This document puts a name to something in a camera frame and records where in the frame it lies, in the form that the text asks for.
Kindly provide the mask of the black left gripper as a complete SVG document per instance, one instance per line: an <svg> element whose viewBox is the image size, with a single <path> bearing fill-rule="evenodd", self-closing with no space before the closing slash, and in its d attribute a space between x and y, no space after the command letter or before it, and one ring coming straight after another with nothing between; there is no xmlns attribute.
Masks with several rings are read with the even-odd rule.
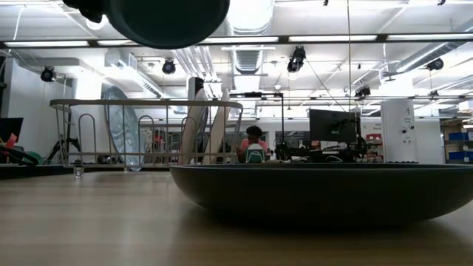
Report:
<svg viewBox="0 0 473 266"><path fill-rule="evenodd" d="M108 0L62 0L66 6L79 10L82 16L94 23L102 22L107 1Z"/></svg>

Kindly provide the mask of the long ceiling light rail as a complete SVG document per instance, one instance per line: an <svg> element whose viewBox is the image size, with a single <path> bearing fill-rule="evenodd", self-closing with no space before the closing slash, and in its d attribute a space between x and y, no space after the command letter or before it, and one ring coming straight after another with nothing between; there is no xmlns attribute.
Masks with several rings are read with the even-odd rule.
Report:
<svg viewBox="0 0 473 266"><path fill-rule="evenodd" d="M422 34L370 34L370 35L251 35L231 37L210 37L200 46L227 45L286 45L286 44L371 44L404 42L469 42L473 33L422 33ZM50 49L78 47L137 47L139 44L128 39L79 39L41 41L0 41L0 49Z"/></svg>

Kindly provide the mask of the silver ceiling duct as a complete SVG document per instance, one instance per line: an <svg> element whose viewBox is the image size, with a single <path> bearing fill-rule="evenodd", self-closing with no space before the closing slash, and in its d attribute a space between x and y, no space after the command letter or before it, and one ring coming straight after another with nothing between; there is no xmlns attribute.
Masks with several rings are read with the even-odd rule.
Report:
<svg viewBox="0 0 473 266"><path fill-rule="evenodd" d="M410 72L440 58L441 56L453 50L456 50L459 47L462 47L465 44L467 44L467 41L429 44L404 60L389 64L387 71L383 72L382 77L386 78Z"/></svg>

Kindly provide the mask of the black computer monitor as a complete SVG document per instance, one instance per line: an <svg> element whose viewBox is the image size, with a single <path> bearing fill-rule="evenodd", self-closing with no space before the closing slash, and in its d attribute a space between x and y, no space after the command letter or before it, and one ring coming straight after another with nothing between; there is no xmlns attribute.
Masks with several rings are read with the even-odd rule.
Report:
<svg viewBox="0 0 473 266"><path fill-rule="evenodd" d="M357 138L356 120L352 113L311 109L310 139L354 143Z"/></svg>

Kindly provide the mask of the storage shelf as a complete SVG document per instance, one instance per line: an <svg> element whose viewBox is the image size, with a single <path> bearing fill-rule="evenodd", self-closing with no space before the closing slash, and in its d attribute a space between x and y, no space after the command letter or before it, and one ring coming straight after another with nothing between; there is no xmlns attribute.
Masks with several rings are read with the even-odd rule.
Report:
<svg viewBox="0 0 473 266"><path fill-rule="evenodd" d="M448 140L448 134L452 132L473 132L473 118L460 119L452 118L442 120L440 129L443 137L444 157L447 164L472 164L473 161L450 160L450 151L473 151L473 141Z"/></svg>

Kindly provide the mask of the black flat panel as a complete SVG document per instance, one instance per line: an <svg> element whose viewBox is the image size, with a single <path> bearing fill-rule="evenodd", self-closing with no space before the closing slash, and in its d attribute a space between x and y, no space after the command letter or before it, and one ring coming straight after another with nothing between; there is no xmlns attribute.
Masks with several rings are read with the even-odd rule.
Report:
<svg viewBox="0 0 473 266"><path fill-rule="evenodd" d="M22 117L0 118L0 143L6 143L12 136L14 136L13 139L17 143L23 121L24 118Z"/></svg>

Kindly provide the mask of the dark green deep bowl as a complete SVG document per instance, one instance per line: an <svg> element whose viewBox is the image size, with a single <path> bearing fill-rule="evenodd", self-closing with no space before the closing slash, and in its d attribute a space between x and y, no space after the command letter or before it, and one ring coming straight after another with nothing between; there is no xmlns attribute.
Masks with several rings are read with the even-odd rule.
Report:
<svg viewBox="0 0 473 266"><path fill-rule="evenodd" d="M233 219L330 227L410 225L473 201L473 166L256 163L171 166L194 203Z"/></svg>

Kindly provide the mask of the ceiling air vent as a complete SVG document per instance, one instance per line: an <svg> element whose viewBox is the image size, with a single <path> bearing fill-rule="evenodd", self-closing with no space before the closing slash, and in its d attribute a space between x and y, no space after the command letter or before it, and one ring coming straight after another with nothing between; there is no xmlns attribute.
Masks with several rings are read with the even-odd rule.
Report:
<svg viewBox="0 0 473 266"><path fill-rule="evenodd" d="M240 50L233 52L234 66L241 74L255 74L262 64L262 51Z"/></svg>

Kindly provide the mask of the light blue patterned plate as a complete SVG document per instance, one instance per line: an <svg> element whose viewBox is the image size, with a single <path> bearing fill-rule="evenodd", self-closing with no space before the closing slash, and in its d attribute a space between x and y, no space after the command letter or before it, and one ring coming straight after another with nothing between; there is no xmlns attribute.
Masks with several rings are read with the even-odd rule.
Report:
<svg viewBox="0 0 473 266"><path fill-rule="evenodd" d="M130 170L140 171L144 156L137 153L145 151L145 138L141 136L134 108L118 104L105 106L104 109L109 134L120 161Z"/></svg>

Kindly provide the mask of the red patterned plate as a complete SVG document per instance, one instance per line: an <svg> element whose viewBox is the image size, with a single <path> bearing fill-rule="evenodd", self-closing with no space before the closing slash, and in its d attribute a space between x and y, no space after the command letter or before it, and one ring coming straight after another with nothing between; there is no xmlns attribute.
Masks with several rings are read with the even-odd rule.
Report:
<svg viewBox="0 0 473 266"><path fill-rule="evenodd" d="M180 144L180 165L187 165L191 162L192 154L196 148L196 137L200 128L205 106L189 106L188 114L182 132Z"/></svg>

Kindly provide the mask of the white column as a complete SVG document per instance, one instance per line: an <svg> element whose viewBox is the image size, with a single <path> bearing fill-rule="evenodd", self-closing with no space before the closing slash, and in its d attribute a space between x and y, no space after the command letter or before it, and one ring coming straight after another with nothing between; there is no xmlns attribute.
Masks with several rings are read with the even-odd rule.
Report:
<svg viewBox="0 0 473 266"><path fill-rule="evenodd" d="M188 100L194 100L196 94L204 87L204 80L199 77L190 77L187 81Z"/></svg>

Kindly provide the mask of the person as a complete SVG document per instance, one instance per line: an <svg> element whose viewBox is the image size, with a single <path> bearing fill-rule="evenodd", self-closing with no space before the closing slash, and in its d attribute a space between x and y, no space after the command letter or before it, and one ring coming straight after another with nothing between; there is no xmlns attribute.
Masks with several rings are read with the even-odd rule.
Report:
<svg viewBox="0 0 473 266"><path fill-rule="evenodd" d="M241 146L236 149L239 161L242 163L244 161L244 153L246 148L250 144L259 144L262 147L264 154L267 154L268 147L267 143L263 140L260 140L262 136L262 130L258 126L250 126L246 129L247 138L244 139L241 143Z"/></svg>

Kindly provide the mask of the green glossy shallow bowl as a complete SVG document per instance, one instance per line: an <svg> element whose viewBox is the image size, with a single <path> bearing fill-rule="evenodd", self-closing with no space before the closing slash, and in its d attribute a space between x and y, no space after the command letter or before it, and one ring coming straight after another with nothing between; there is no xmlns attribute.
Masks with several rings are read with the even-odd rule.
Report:
<svg viewBox="0 0 473 266"><path fill-rule="evenodd" d="M224 22L230 0L105 0L109 23L145 47L175 50L200 43Z"/></svg>

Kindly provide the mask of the wire dish rack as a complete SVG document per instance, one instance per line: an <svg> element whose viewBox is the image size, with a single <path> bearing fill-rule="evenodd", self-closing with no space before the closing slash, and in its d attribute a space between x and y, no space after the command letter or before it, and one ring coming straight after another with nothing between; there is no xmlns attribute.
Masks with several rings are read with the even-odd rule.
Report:
<svg viewBox="0 0 473 266"><path fill-rule="evenodd" d="M56 112L59 145L63 164L73 168L76 178L84 176L85 168L122 168L109 134L105 106L130 105L139 120L141 136L145 138L144 167L180 166L180 144L189 106L205 106L196 137L196 148L189 164L204 165L205 147L219 106L230 107L222 146L215 163L234 163L237 155L234 145L226 143L229 129L239 131L243 107L228 100L51 100Z"/></svg>

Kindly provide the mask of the teal white chair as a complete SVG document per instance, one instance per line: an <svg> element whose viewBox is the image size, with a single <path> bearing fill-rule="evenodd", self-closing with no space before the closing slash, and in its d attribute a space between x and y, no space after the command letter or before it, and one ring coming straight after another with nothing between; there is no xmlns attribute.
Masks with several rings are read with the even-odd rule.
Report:
<svg viewBox="0 0 473 266"><path fill-rule="evenodd" d="M250 144L244 152L245 163L264 163L266 161L265 151L258 143Z"/></svg>

